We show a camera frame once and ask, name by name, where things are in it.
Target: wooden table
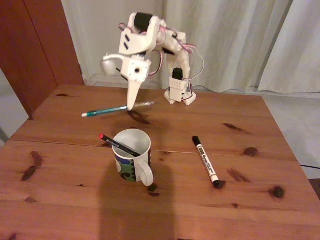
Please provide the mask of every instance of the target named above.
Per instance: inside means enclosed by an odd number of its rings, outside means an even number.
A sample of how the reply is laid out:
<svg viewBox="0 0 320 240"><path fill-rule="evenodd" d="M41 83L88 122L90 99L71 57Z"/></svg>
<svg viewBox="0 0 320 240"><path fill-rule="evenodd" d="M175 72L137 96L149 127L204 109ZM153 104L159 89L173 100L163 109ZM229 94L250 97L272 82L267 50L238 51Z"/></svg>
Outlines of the wooden table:
<svg viewBox="0 0 320 240"><path fill-rule="evenodd" d="M260 96L138 98L156 101L140 112L150 124L126 112L81 118L125 105L125 88L61 86L41 105L0 150L0 239L320 238L320 201ZM123 180L98 138L129 128L151 138L153 192ZM194 135L225 188L213 188Z"/></svg>

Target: mug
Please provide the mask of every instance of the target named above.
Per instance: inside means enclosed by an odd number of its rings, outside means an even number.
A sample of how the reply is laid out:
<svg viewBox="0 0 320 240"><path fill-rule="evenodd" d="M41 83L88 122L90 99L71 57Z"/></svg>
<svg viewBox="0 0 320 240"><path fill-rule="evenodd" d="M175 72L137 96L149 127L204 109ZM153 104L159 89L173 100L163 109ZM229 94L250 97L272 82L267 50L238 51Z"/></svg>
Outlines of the mug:
<svg viewBox="0 0 320 240"><path fill-rule="evenodd" d="M151 170L151 139L148 134L139 129L127 129L119 132L114 140L141 155L134 157L112 146L120 176L129 182L142 181L145 186L150 186L154 182L154 175Z"/></svg>

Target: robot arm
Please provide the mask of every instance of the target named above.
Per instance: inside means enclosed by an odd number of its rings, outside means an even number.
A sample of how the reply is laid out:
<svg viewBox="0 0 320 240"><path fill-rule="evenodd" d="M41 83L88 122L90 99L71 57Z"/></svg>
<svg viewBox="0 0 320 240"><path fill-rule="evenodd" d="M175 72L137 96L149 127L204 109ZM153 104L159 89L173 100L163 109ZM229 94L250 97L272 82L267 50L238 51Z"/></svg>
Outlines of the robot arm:
<svg viewBox="0 0 320 240"><path fill-rule="evenodd" d="M186 34L167 28L164 20L157 16L145 13L133 13L129 18L128 25L121 29L119 54L106 54L101 66L106 75L116 73L116 64L113 59L122 60L121 75L128 80L127 107L131 110L136 102L141 84L150 75L150 60L145 60L147 53L163 51L167 54L169 69L169 90L165 92L165 98L173 104L184 101L190 105L196 94L192 92L189 81L190 66Z"/></svg>

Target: pen in mug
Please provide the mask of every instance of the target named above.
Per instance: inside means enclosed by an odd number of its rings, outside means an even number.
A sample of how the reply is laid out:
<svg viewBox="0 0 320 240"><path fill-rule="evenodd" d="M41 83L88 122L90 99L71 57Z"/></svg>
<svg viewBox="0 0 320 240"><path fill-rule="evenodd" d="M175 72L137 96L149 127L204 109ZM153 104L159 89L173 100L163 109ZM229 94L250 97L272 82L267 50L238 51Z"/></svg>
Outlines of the pen in mug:
<svg viewBox="0 0 320 240"><path fill-rule="evenodd" d="M201 158L202 158L202 161L203 161L203 164L205 166L205 169L206 171L208 172L209 174L209 177L211 179L211 182L213 184L213 186L216 188L216 189L222 189L225 184L226 184L226 181L221 181L219 180L218 176L217 176L217 173L215 172L214 170L214 167L212 166L210 160L209 160L209 157L208 155L206 154L206 151L204 149L204 147L202 146L200 140L199 140L199 137L198 136L193 136L192 137L192 141L195 145L195 147L197 148Z"/></svg>
<svg viewBox="0 0 320 240"><path fill-rule="evenodd" d="M122 151L126 152L127 154L134 156L135 158L141 156L139 153L135 152L134 150L129 149L126 146L123 146L121 143L107 137L106 135L100 134L99 138L101 138L102 140L106 141L107 143L115 146L116 148L121 149Z"/></svg>

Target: pencil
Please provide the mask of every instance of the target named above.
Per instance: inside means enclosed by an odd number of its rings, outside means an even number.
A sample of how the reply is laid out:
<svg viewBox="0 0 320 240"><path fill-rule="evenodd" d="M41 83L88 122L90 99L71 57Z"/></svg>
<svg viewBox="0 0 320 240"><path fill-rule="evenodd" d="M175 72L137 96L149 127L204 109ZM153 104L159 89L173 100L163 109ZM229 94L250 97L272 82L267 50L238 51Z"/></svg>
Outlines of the pencil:
<svg viewBox="0 0 320 240"><path fill-rule="evenodd" d="M135 104L134 108L148 107L148 106L151 106L154 103L155 103L154 101L141 102L141 103ZM109 113L114 113L114 112L119 112L119 111L125 111L127 109L128 109L128 106L118 106L118 107L106 108L106 109L101 109L101 110L88 111L88 112L83 113L81 116L83 118L85 118L85 117L94 117L94 116L101 115L101 114L109 114Z"/></svg>

